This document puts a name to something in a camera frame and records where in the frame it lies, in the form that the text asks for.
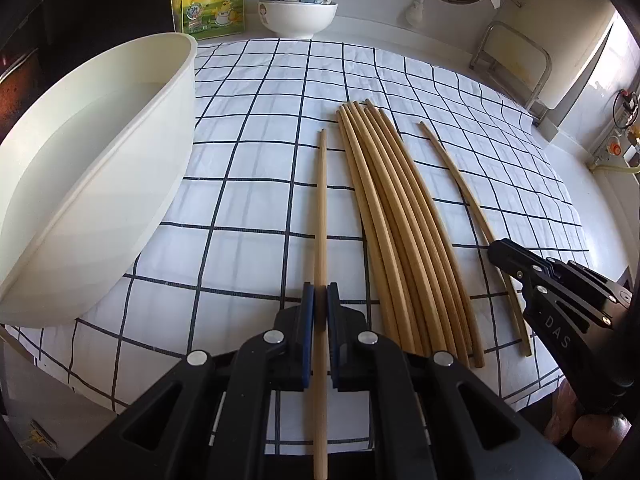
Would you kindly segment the bundle chopstick six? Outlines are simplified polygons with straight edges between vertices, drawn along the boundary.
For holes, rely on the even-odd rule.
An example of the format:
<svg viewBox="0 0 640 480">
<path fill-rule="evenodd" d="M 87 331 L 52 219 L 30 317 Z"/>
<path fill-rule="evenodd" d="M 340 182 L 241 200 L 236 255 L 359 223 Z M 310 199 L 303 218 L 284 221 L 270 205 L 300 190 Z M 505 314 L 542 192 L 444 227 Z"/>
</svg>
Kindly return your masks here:
<svg viewBox="0 0 640 480">
<path fill-rule="evenodd" d="M 409 181 L 412 185 L 413 192 L 416 194 L 416 199 L 423 210 L 426 223 L 432 231 L 432 237 L 435 239 L 436 248 L 440 255 L 440 261 L 444 266 L 444 271 L 449 280 L 450 287 L 454 289 L 454 301 L 461 311 L 461 327 L 466 339 L 466 344 L 468 345 L 468 348 L 473 351 L 475 367 L 482 368 L 485 366 L 485 358 L 482 341 L 480 340 L 480 331 L 477 327 L 471 299 L 469 294 L 466 292 L 457 259 L 454 255 L 454 250 L 452 249 L 447 234 L 446 226 L 440 218 L 438 209 L 432 199 L 431 193 L 428 192 L 428 189 L 420 175 L 420 171 L 416 168 L 416 164 L 413 162 L 404 142 L 402 142 L 401 136 L 392 125 L 390 118 L 388 118 L 380 108 L 377 108 L 374 105 L 370 106 L 370 110 L 375 112 L 376 118 L 378 118 L 380 124 L 383 125 L 387 139 L 390 140 L 390 143 L 393 145 L 396 155 L 399 157 L 400 163 L 405 169 L 405 173 L 409 175 Z"/>
</svg>

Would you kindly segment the bundle chopstick five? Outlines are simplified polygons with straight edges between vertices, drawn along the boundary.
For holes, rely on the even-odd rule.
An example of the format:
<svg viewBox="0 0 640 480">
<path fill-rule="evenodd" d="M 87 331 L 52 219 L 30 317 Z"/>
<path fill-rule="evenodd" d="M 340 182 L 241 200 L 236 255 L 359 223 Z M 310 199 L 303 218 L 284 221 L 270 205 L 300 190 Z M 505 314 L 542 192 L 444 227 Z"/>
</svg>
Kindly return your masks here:
<svg viewBox="0 0 640 480">
<path fill-rule="evenodd" d="M 376 121 L 376 123 L 378 124 L 379 127 L 382 128 L 383 133 L 386 136 L 383 125 L 380 124 L 380 122 L 378 121 L 378 118 L 376 118 L 375 112 L 372 112 L 372 110 L 370 110 L 371 105 L 373 104 L 370 101 L 367 101 L 366 103 L 367 114 L 369 115 L 370 118 L 373 118 Z M 396 155 L 396 151 L 394 150 L 394 147 L 392 144 L 390 144 L 390 147 L 393 149 L 393 152 Z M 400 166 L 402 171 L 405 172 L 404 167 L 401 164 Z M 454 339 L 456 340 L 456 346 L 457 346 L 457 357 L 465 365 L 469 365 L 470 364 L 469 356 L 473 354 L 473 351 L 468 348 L 468 345 L 466 344 L 465 336 L 463 335 L 463 332 L 462 332 L 461 318 L 460 318 L 461 311 L 456 306 L 456 302 L 454 301 L 454 289 L 450 287 L 449 280 L 444 271 L 444 266 L 440 261 L 440 255 L 436 248 L 435 239 L 434 237 L 432 237 L 432 231 L 430 230 L 430 228 L 426 223 L 423 210 L 420 207 L 420 203 L 416 199 L 416 194 L 414 194 L 413 192 L 412 185 L 409 181 L 409 175 L 405 173 L 405 176 L 408 178 L 407 186 L 408 188 L 411 188 L 410 200 L 411 200 L 411 203 L 413 204 L 414 211 L 416 212 L 416 218 L 418 218 L 418 221 L 420 222 L 420 227 L 424 236 L 424 240 L 426 241 L 428 251 L 431 254 L 430 255 L 431 263 L 433 263 L 434 270 L 436 272 L 437 279 L 439 281 L 440 291 L 442 292 L 442 298 L 444 298 L 445 307 L 447 308 L 447 311 L 448 311 L 449 322 L 451 324 L 452 330 L 454 331 Z"/>
</svg>

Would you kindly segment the white black checked cloth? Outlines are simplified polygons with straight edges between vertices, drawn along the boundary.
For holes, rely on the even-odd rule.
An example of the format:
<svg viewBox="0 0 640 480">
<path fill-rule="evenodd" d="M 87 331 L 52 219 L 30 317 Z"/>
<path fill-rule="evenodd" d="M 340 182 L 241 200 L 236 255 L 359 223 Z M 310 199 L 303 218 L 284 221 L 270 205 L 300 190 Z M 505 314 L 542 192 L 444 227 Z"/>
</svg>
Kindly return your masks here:
<svg viewBox="0 0 640 480">
<path fill-rule="evenodd" d="M 587 261 L 577 210 L 521 107 L 468 77 L 369 47 L 247 40 L 200 47 L 194 148 L 162 224 L 136 263 L 70 325 L 15 327 L 37 365 L 120 412 L 194 349 L 221 354 L 269 328 L 314 274 L 314 159 L 328 138 L 329 278 L 382 326 L 336 111 L 381 107 L 431 193 L 476 314 L 480 378 L 512 408 L 560 384 L 539 340 L 523 356 L 506 291 L 454 180 L 449 152 L 492 232 L 541 256 Z"/>
</svg>

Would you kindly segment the bundle chopstick four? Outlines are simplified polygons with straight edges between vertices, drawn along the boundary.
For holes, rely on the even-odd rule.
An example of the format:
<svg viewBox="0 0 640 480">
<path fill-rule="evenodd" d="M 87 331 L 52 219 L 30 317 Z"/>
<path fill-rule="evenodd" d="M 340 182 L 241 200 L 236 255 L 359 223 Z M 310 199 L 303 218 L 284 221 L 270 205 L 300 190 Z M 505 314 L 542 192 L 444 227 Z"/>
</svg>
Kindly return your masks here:
<svg viewBox="0 0 640 480">
<path fill-rule="evenodd" d="M 399 214 L 396 224 L 400 231 L 405 251 L 412 265 L 412 273 L 416 281 L 423 316 L 430 337 L 432 350 L 448 351 L 453 356 L 457 355 L 454 331 L 448 318 L 444 298 L 440 291 L 439 281 L 431 263 L 430 252 L 416 218 L 413 204 L 411 203 L 411 188 L 408 188 L 408 178 L 402 171 L 398 157 L 390 147 L 390 141 L 386 140 L 381 127 L 367 111 L 357 103 L 352 103 L 352 108 L 357 118 L 362 122 L 364 132 L 367 133 L 375 146 L 375 160 L 380 160 L 385 168 L 387 177 L 380 177 L 383 184 L 389 184 L 392 188 L 392 197 L 388 199 L 394 214 Z"/>
</svg>

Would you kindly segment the bundle chopstick two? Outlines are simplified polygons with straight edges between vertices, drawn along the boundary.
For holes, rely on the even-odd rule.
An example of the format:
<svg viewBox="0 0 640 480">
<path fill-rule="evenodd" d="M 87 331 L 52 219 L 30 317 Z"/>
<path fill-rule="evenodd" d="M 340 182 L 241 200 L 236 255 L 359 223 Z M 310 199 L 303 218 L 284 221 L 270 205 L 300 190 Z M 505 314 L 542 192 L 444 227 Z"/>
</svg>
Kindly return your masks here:
<svg viewBox="0 0 640 480">
<path fill-rule="evenodd" d="M 369 154 L 367 144 L 364 143 L 364 138 L 368 134 L 358 128 L 356 115 L 352 110 L 352 104 L 342 104 L 338 108 L 337 113 L 338 112 L 342 112 L 343 118 L 348 123 L 346 127 L 347 135 L 350 145 L 352 146 L 352 154 L 354 154 L 355 157 L 364 194 L 366 194 L 367 197 L 376 238 L 380 245 L 380 252 L 388 288 L 390 289 L 390 296 L 392 297 L 392 305 L 400 338 L 400 348 L 415 353 L 418 356 L 424 356 L 428 348 L 424 344 L 423 330 L 420 330 L 418 320 L 416 319 L 416 309 L 412 304 L 412 298 L 407 285 L 404 268 L 400 262 L 396 240 L 382 203 L 385 194 L 382 184 L 376 175 L 372 156 Z"/>
</svg>

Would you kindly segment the metal rack stand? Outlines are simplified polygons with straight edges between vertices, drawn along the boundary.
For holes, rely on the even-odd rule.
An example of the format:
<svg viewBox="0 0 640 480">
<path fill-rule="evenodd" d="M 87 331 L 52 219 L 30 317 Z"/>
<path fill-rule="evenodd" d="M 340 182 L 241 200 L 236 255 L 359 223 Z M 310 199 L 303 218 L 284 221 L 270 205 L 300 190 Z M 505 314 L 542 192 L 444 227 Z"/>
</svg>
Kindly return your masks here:
<svg viewBox="0 0 640 480">
<path fill-rule="evenodd" d="M 541 93 L 552 74 L 550 53 L 512 25 L 493 20 L 472 54 L 469 68 L 498 87 L 539 125 L 549 107 Z"/>
</svg>

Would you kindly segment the bundle chopstick three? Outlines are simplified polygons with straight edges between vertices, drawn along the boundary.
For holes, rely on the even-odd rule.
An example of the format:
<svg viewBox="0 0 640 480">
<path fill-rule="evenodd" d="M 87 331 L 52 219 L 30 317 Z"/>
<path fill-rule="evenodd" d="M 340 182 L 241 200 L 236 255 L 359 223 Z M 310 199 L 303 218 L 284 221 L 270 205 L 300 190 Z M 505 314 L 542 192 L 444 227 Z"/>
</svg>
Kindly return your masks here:
<svg viewBox="0 0 640 480">
<path fill-rule="evenodd" d="M 355 102 L 338 109 L 349 171 L 371 245 L 387 333 L 419 356 L 454 350 L 439 281 L 401 178 L 397 157 L 378 123 Z"/>
</svg>

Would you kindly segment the bundle chopstick one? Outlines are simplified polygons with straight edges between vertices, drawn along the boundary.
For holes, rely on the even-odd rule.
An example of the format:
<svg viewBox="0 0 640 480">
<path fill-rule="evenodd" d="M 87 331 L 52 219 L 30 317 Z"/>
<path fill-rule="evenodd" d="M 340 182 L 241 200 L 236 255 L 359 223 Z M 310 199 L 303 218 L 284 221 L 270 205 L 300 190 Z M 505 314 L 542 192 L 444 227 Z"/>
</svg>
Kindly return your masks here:
<svg viewBox="0 0 640 480">
<path fill-rule="evenodd" d="M 392 305 L 392 297 L 388 288 L 384 264 L 380 252 L 380 245 L 376 238 L 375 228 L 373 225 L 369 205 L 366 194 L 355 162 L 354 154 L 352 154 L 352 146 L 350 145 L 346 127 L 348 123 L 343 118 L 342 112 L 337 113 L 338 128 L 343 137 L 343 143 L 346 153 L 349 174 L 354 185 L 358 210 L 360 212 L 363 236 L 367 241 L 368 258 L 370 260 L 370 273 L 372 274 L 372 282 L 375 284 L 378 293 L 378 301 L 380 302 L 380 312 L 385 335 L 396 344 L 400 343 L 395 313 Z"/>
</svg>

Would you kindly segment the large white basin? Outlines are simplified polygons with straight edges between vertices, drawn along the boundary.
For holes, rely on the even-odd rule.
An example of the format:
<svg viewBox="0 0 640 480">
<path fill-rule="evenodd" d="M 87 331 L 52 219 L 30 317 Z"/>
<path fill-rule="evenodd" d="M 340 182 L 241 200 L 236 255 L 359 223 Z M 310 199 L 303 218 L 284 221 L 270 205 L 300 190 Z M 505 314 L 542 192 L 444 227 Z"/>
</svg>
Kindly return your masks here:
<svg viewBox="0 0 640 480">
<path fill-rule="evenodd" d="M 195 124 L 191 36 L 125 42 L 78 66 L 1 144 L 1 319 L 46 327 L 88 312 L 174 200 Z"/>
</svg>

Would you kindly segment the white ceramic bowl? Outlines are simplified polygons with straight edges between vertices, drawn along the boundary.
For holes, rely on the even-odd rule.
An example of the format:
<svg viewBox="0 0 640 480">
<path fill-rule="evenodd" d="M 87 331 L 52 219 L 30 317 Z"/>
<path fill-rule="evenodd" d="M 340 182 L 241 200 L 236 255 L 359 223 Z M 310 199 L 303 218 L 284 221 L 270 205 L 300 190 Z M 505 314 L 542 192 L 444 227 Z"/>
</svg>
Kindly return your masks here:
<svg viewBox="0 0 640 480">
<path fill-rule="evenodd" d="M 331 25 L 337 4 L 259 1 L 257 9 L 262 24 L 277 37 L 308 40 Z"/>
</svg>

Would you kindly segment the yellow detergent refill pouch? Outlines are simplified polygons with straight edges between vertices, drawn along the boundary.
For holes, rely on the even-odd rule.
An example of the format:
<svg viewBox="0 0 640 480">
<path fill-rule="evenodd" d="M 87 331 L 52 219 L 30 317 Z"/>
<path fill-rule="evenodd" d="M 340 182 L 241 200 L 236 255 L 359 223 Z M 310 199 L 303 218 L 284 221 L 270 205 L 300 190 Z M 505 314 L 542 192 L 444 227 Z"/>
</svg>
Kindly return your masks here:
<svg viewBox="0 0 640 480">
<path fill-rule="evenodd" d="M 197 40 L 245 32 L 245 0 L 180 0 L 179 32 Z"/>
</svg>

